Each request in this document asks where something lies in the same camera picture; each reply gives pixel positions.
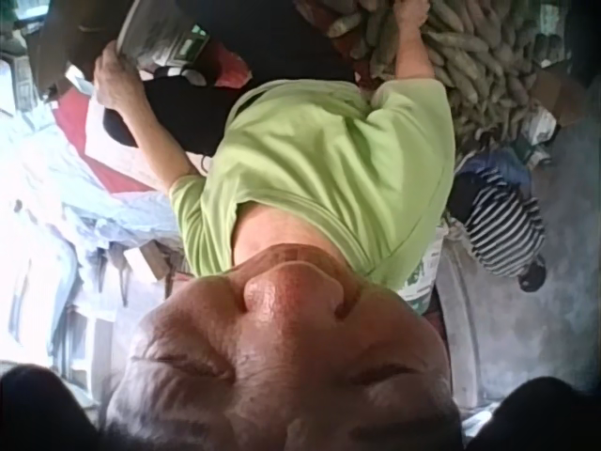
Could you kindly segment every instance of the hand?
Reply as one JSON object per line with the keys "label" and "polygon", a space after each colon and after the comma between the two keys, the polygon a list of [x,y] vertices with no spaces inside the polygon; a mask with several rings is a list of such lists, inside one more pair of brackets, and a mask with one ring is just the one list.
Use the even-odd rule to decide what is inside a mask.
{"label": "hand", "polygon": [[99,102],[123,116],[127,108],[146,101],[142,79],[136,68],[116,53],[116,42],[109,43],[96,60],[94,86]]}
{"label": "hand", "polygon": [[419,29],[428,19],[430,0],[394,0],[394,15],[399,28]]}

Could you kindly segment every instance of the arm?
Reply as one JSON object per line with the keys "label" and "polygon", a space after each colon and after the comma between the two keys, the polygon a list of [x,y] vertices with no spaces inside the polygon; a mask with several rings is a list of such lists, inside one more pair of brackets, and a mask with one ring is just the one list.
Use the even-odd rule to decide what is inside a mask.
{"label": "arm", "polygon": [[435,78],[420,27],[427,19],[428,0],[396,0],[394,13],[399,26],[396,79]]}
{"label": "arm", "polygon": [[121,115],[165,193],[184,176],[200,177],[186,152],[159,123],[146,99],[133,102]]}
{"label": "arm", "polygon": [[181,146],[159,123],[137,71],[117,56],[114,42],[96,61],[94,79],[100,103],[123,117],[164,192],[169,193],[182,177],[198,174]]}

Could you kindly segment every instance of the neck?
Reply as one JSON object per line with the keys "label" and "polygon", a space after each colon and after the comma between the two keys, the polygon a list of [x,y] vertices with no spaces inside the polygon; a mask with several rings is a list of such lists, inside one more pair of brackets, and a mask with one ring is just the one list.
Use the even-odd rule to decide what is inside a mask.
{"label": "neck", "polygon": [[316,227],[286,211],[249,203],[241,206],[232,237],[232,257],[238,266],[257,254],[278,244],[314,246],[326,252],[342,265],[348,266],[344,255]]}

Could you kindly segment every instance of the eye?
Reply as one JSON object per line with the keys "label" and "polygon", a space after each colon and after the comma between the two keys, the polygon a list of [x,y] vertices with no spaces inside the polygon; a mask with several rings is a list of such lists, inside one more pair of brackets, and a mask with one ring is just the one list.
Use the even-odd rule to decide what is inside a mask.
{"label": "eye", "polygon": [[350,378],[353,385],[373,385],[401,374],[416,374],[417,371],[406,366],[386,364],[370,368]]}

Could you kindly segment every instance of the cheek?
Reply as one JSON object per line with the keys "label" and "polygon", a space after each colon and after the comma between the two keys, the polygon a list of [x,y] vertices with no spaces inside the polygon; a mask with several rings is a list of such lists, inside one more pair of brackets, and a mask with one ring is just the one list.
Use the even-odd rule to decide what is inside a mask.
{"label": "cheek", "polygon": [[373,350],[383,359],[401,359],[401,363],[421,371],[448,377],[446,351],[439,334],[389,290],[364,291],[347,322],[354,346]]}

